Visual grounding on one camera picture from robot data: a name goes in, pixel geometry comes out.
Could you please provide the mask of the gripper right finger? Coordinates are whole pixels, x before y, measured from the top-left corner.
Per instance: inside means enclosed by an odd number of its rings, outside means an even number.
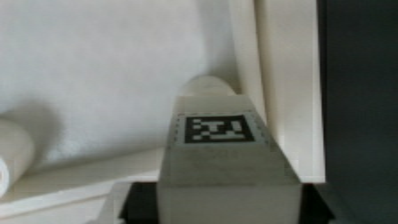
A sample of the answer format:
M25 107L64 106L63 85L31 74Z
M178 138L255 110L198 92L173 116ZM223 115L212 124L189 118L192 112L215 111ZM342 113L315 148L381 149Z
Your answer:
M304 184L299 224L351 224L343 203L327 184Z

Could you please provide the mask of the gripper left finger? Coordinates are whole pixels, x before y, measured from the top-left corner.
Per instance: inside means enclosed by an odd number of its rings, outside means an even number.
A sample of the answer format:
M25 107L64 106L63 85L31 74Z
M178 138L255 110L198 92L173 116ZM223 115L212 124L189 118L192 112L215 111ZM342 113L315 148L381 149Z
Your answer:
M88 224L160 224L155 182L112 186L98 218Z

